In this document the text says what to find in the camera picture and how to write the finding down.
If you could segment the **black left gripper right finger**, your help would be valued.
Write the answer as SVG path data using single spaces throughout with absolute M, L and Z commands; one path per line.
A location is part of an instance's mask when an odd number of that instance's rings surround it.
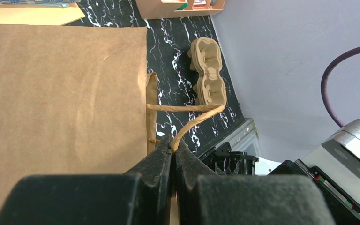
M 189 149 L 175 153 L 183 225 L 330 225 L 321 191 L 301 175 L 218 175 Z

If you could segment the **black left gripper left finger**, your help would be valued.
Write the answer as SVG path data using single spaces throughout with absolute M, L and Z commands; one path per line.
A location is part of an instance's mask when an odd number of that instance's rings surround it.
M 30 175 L 0 210 L 0 225 L 167 225 L 172 152 L 167 140 L 123 174 Z

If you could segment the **brown paper bag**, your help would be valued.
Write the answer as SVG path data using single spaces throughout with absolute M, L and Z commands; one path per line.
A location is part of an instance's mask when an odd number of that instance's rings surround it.
M 0 25 L 0 186 L 147 153 L 146 28 Z

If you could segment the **cardboard cup carrier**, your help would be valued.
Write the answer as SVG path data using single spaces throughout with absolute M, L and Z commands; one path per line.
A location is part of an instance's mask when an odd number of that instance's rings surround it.
M 190 70 L 198 73 L 193 86 L 197 105 L 225 105 L 227 93 L 225 82 L 220 74 L 223 62 L 218 43 L 208 37 L 201 37 L 191 43 L 187 52 L 191 59 Z

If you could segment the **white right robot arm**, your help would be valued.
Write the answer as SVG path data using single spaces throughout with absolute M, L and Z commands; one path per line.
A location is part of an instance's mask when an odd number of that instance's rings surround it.
M 338 225 L 360 225 L 360 119 L 332 134 L 302 159 L 284 161 L 272 175 L 309 177 Z

